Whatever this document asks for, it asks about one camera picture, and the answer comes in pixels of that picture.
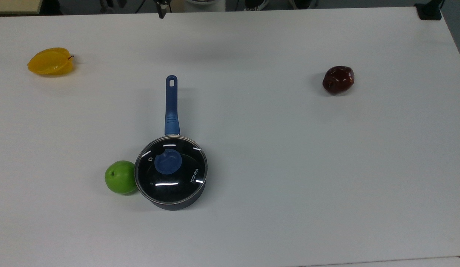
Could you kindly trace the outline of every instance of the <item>table surface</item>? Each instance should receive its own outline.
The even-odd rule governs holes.
[[[38,14],[42,0],[0,0],[0,14]]]
[[[30,73],[49,47],[66,76]],[[324,73],[346,65],[341,96]],[[104,183],[163,135],[208,157],[181,211]],[[414,7],[0,17],[0,266],[289,267],[460,256],[460,56]]]
[[[341,264],[337,267],[460,267],[460,258],[445,257],[445,258],[430,258],[421,260],[395,260],[381,262],[366,262]]]

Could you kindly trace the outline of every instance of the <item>dark red fruit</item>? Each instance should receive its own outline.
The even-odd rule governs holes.
[[[347,91],[354,83],[353,70],[347,66],[335,66],[325,74],[322,85],[332,95]]]

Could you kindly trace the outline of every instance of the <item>green apple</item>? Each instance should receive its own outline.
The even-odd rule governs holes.
[[[128,161],[113,163],[105,172],[108,188],[118,194],[128,194],[136,190],[135,165]]]

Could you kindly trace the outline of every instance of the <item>apple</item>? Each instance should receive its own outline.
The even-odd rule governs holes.
[[[330,68],[322,81],[323,87],[332,95],[347,91],[354,83],[353,70],[347,66]]]
[[[128,194],[136,190],[135,165],[128,161],[117,161],[105,172],[108,188],[118,194]]]

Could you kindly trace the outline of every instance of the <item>blue saucepan handle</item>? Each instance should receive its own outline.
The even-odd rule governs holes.
[[[180,135],[180,133],[181,128],[177,117],[177,77],[170,75],[166,79],[166,125],[164,134]]]

